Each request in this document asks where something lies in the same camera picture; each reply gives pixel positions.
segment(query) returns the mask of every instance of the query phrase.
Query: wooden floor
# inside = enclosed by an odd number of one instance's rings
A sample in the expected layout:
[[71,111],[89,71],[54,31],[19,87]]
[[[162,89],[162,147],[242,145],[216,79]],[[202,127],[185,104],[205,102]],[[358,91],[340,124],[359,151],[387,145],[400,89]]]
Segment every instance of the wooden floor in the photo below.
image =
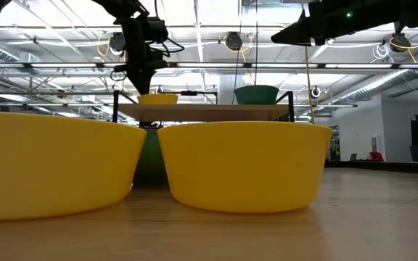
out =
[[315,203],[276,215],[135,190],[93,212],[0,222],[0,260],[418,260],[418,175],[326,169]]

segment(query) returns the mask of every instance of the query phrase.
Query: hanging wire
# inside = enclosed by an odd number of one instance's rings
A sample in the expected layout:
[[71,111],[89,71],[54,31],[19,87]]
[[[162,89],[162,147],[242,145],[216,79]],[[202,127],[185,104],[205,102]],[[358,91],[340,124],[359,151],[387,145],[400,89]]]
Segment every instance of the hanging wire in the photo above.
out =
[[[253,38],[250,38],[250,44],[249,44],[249,46],[248,47],[246,47],[246,48],[244,48],[243,50],[238,50],[238,51],[233,51],[233,50],[231,50],[227,45],[226,45],[226,39],[227,39],[227,36],[225,36],[224,37],[224,46],[226,47],[226,49],[227,50],[229,50],[229,51],[231,51],[231,52],[240,52],[241,53],[241,55],[243,56],[243,61],[246,63],[247,62],[247,60],[246,60],[246,56],[245,56],[245,51],[246,50],[248,50],[248,49],[251,49],[251,45],[252,45],[252,43],[253,43]],[[251,77],[251,80],[253,80],[253,83],[254,83],[254,77],[253,77],[253,75],[251,74],[251,71],[250,71],[250,69],[249,68],[246,68],[246,70],[247,70],[247,73],[250,75],[250,77]]]
[[[160,19],[160,18],[159,18],[159,12],[157,11],[157,0],[154,0],[154,10],[155,10],[155,12],[156,12],[156,17],[157,17],[158,19]],[[167,38],[167,40],[168,40],[168,41],[170,41],[172,44],[175,44],[176,46],[178,46],[180,49],[170,51],[170,50],[168,49],[168,47],[165,45],[165,43],[162,43],[162,45],[163,45],[163,47],[164,47],[165,51],[163,51],[163,50],[159,50],[159,49],[156,49],[156,48],[154,48],[154,47],[150,47],[150,48],[151,48],[152,50],[162,52],[162,54],[163,54],[165,57],[170,57],[172,53],[177,53],[177,52],[180,52],[180,51],[185,50],[185,47],[184,47],[184,46],[182,46],[182,45],[181,45],[181,44],[179,44],[179,43],[176,43],[174,40],[172,40],[172,39],[170,39],[170,38]]]
[[[388,55],[388,57],[391,59],[391,61],[393,62],[393,63],[395,63],[395,60],[390,56],[390,55]],[[412,88],[412,90],[414,90],[414,91],[418,91],[412,84],[410,84],[410,82],[406,79],[406,77],[404,77],[404,74],[402,74],[401,75],[402,77],[403,77],[403,79],[406,81],[406,83],[407,83],[407,85],[409,85],[411,88]]]
[[311,93],[311,76],[309,74],[309,54],[308,54],[308,47],[304,46],[304,50],[306,53],[306,73],[307,73],[307,78],[308,78],[308,97],[309,97],[309,116],[311,116],[311,122],[312,124],[315,123],[314,120],[314,110],[312,108],[312,93]]
[[[243,11],[243,6],[241,6],[240,15],[239,15],[239,33],[238,36],[241,36],[241,28],[242,28],[242,18],[241,13]],[[238,77],[238,61],[239,61],[239,51],[237,51],[237,67],[235,68],[235,82],[233,86],[233,96],[231,98],[231,104],[235,102],[235,90],[237,89],[237,77]]]
[[259,55],[259,24],[258,24],[258,0],[255,0],[255,69],[254,85],[258,85],[258,55]]

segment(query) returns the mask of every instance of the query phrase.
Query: wooden table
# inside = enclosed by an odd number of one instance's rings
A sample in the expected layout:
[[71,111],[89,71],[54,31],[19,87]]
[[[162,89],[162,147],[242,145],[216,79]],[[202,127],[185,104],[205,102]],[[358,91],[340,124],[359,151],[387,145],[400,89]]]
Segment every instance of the wooden table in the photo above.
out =
[[287,105],[119,104],[118,110],[143,122],[275,120],[288,115]]
[[168,189],[78,215],[0,222],[0,261],[418,260],[418,175],[326,169],[309,208],[230,215]]

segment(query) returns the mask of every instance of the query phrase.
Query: bowl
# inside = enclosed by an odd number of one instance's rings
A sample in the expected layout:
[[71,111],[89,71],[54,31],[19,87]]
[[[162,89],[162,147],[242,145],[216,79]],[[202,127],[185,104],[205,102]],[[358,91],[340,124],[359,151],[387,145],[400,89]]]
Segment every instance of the bowl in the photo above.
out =
[[205,210],[274,213],[310,204],[330,128],[281,122],[177,125],[157,131],[175,199]]
[[138,96],[139,104],[169,105],[176,104],[179,97],[176,94],[145,94]]
[[234,91],[238,104],[274,104],[279,89],[273,86],[245,86]]
[[0,112],[0,220],[93,210],[130,190],[146,131]]

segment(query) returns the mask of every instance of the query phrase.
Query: ceiling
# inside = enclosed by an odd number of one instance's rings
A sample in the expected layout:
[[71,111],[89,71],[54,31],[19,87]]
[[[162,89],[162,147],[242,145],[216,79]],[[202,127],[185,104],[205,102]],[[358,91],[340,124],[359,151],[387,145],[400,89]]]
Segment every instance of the ceiling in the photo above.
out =
[[[119,62],[120,57],[111,52],[102,56],[97,51],[99,42],[100,51],[107,52],[107,40],[113,32],[120,31],[120,27],[113,25],[114,18],[101,6],[90,0],[28,0],[30,13],[23,9],[15,1],[4,8],[0,15],[0,47],[11,52],[28,52],[40,59],[40,62]],[[149,10],[151,16],[155,15],[154,1],[141,0]],[[198,5],[198,17],[194,12],[195,2]],[[224,36],[229,31],[241,31],[242,39],[247,48],[245,59],[254,62],[305,62],[305,48],[301,46],[286,46],[274,44],[270,37],[295,22],[300,13],[300,4],[272,5],[272,0],[260,5],[256,19],[253,9],[242,9],[241,30],[239,19],[238,0],[157,0],[157,9],[161,19],[168,26],[169,36],[176,42],[184,45],[186,49],[180,53],[172,54],[168,62],[243,62],[242,55],[229,51],[224,46]],[[55,32],[46,29],[44,22],[53,27]],[[313,62],[382,62],[376,59],[374,49],[381,43],[384,37],[390,38],[393,25],[382,25],[378,28],[365,30],[353,35],[335,39],[331,44],[322,47],[308,48],[308,55]],[[201,36],[201,51],[198,47],[198,33]],[[407,38],[414,45],[418,44],[418,28],[406,29]],[[60,40],[62,36],[69,44],[74,45],[77,51],[73,51]],[[410,58],[405,53],[390,53],[396,62],[408,61]],[[199,71],[182,70],[175,73],[174,70],[161,70],[152,79],[152,86],[163,86],[169,90],[202,89],[202,73]],[[220,84],[219,76],[223,71],[205,72],[205,89],[216,91]],[[250,74],[253,70],[241,71],[246,84],[251,84]],[[346,88],[372,76],[372,74],[312,74],[311,85],[318,86],[322,90],[327,89],[331,94],[339,93]],[[36,84],[45,78],[35,78]],[[27,85],[29,78],[10,78],[15,83]],[[113,88],[115,82],[105,77],[101,81],[95,77],[70,77],[53,78],[49,83],[42,84],[42,89],[72,88],[89,91],[105,90]],[[296,102],[306,102],[308,92],[307,77],[304,73],[260,72],[257,76],[260,84],[277,86],[283,91],[294,91]],[[126,80],[119,83],[130,92],[134,87]],[[182,97],[180,102],[209,102],[202,96]]]

